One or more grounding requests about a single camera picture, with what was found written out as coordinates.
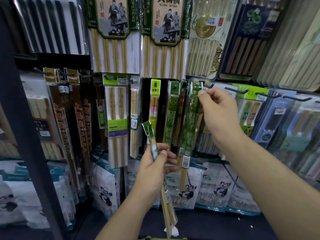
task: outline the purple label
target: purple label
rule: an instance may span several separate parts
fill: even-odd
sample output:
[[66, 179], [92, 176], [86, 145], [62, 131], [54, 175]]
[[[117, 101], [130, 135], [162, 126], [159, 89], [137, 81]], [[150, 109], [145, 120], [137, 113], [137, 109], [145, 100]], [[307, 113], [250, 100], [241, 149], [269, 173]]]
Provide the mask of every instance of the purple label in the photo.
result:
[[127, 129], [123, 129], [123, 130], [116, 130], [116, 131], [110, 131], [109, 132], [109, 137], [113, 137], [113, 136], [124, 136], [128, 134], [128, 130]]

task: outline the left hand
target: left hand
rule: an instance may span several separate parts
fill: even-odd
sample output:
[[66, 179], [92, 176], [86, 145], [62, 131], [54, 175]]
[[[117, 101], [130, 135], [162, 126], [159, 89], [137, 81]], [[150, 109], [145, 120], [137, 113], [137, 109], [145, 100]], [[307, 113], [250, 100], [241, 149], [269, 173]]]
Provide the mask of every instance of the left hand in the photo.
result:
[[139, 198], [143, 203], [146, 212], [155, 203], [157, 197], [160, 196], [160, 190], [163, 185], [164, 171], [165, 173], [175, 172], [179, 169], [176, 155], [171, 151], [166, 151], [170, 148], [164, 143], [157, 143], [159, 155], [156, 161], [153, 161], [150, 145], [146, 149], [140, 161], [140, 166], [132, 193]]

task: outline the dark floor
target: dark floor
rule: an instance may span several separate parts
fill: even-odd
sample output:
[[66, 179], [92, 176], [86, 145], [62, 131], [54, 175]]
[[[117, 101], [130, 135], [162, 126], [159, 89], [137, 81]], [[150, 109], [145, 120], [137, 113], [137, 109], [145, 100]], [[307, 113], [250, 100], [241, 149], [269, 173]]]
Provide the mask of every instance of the dark floor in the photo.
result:
[[[106, 224], [102, 212], [91, 202], [77, 207], [77, 222], [69, 232], [70, 240], [94, 240]], [[263, 216], [243, 216], [234, 213], [218, 213], [208, 210], [177, 210], [179, 238], [191, 240], [277, 240], [272, 228]], [[152, 236], [165, 238], [162, 210], [151, 209], [144, 218], [139, 238]], [[1, 240], [54, 240], [50, 231], [34, 230], [27, 226], [0, 229]]]

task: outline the gold circle emblem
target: gold circle emblem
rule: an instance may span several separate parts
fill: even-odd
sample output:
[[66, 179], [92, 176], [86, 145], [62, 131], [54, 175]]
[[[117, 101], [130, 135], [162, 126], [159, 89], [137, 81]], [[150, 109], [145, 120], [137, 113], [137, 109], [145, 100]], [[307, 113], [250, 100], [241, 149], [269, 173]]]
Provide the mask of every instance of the gold circle emblem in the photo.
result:
[[216, 27], [207, 25], [207, 20], [211, 17], [211, 15], [204, 15], [197, 20], [197, 24], [195, 25], [195, 32], [199, 36], [199, 38], [206, 39], [214, 33]]

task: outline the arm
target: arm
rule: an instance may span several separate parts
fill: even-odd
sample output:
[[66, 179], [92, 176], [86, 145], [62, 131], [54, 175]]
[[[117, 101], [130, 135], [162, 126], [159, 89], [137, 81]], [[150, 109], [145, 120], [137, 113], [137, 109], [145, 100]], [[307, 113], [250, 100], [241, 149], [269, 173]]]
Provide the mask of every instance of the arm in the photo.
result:
[[166, 163], [176, 165], [176, 155], [169, 145], [158, 143], [159, 151], [156, 161], [153, 161], [151, 148], [148, 146], [140, 161], [139, 171], [130, 194], [100, 231], [96, 240], [137, 240], [142, 220], [151, 208], [163, 185], [163, 172], [171, 173], [178, 166], [166, 166]]
[[236, 101], [213, 88], [199, 92], [212, 138], [280, 239], [319, 239], [320, 193], [239, 126]]

